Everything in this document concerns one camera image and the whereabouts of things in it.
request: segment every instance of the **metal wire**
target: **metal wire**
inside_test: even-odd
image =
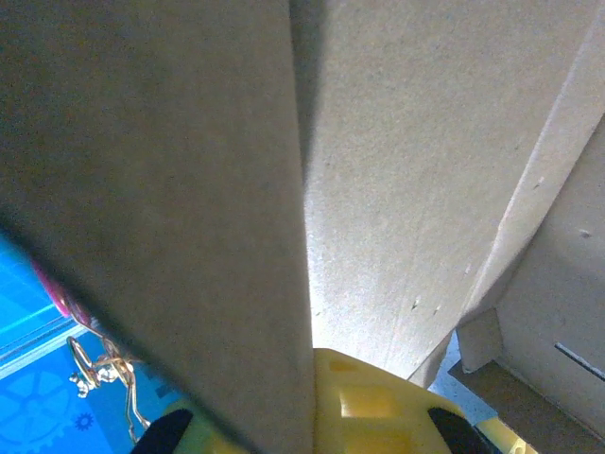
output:
[[[136,375],[132,363],[138,362],[139,359],[123,354],[105,334],[93,327],[91,323],[86,323],[81,317],[81,309],[75,302],[68,299],[66,303],[70,315],[76,323],[95,334],[105,350],[105,354],[99,356],[97,361],[91,361],[78,340],[72,337],[68,338],[69,348],[80,371],[80,374],[72,374],[70,380],[78,385],[78,396],[86,397],[89,391],[100,388],[102,382],[113,382],[119,378],[127,390],[125,417],[129,426],[129,436],[132,442],[136,444],[138,437],[134,431],[131,415],[134,414],[144,430],[147,430],[151,425],[146,417],[141,414],[137,405]]]

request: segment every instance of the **gear pattern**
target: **gear pattern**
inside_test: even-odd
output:
[[[84,430],[91,428],[93,421],[94,419],[91,413],[82,413],[80,416],[78,416],[78,418],[76,418],[74,426],[76,429],[83,432]]]
[[[26,454],[52,445],[70,424],[71,400],[66,381],[46,371],[21,375],[2,386],[0,453]]]

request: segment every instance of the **blue surface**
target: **blue surface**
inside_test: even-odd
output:
[[[28,258],[0,236],[0,368],[15,359],[6,358],[15,347],[28,344],[19,350],[21,356],[75,325],[57,330],[65,321]],[[95,335],[87,333],[78,340],[91,358],[104,353]],[[131,451],[124,416],[126,388],[116,380],[79,399],[76,385],[68,379],[76,370],[65,345],[0,379],[0,454]],[[136,376],[139,409],[151,421],[180,397],[150,370],[138,367]],[[133,420],[141,435],[142,428]]]
[[[79,338],[91,358],[102,353],[98,338]],[[132,450],[124,417],[126,388],[103,383],[85,399],[68,377],[77,369],[67,346],[0,380],[0,454],[127,454]],[[137,371],[139,409],[149,420],[180,396],[142,368]],[[139,435],[142,433],[136,419]]]
[[[0,236],[0,348],[59,315],[28,258]]]

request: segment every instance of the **yellow plastic object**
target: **yellow plastic object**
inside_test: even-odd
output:
[[[358,359],[315,349],[315,454],[451,454],[428,410],[452,402]]]
[[[206,419],[189,401],[180,400],[169,406],[164,414],[174,410],[187,409],[193,418],[182,435],[173,454],[247,454],[248,451],[232,444],[223,437],[213,424]]]
[[[497,417],[483,421],[476,427],[504,454],[537,454],[533,447]]]

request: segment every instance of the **pink object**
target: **pink object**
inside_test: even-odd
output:
[[[46,290],[50,301],[54,303],[60,314],[63,317],[74,317],[76,322],[90,326],[91,316],[76,302],[71,300],[67,295],[67,292],[59,284],[46,276],[36,262],[32,261],[31,266],[38,276],[38,279],[40,279],[42,287]]]

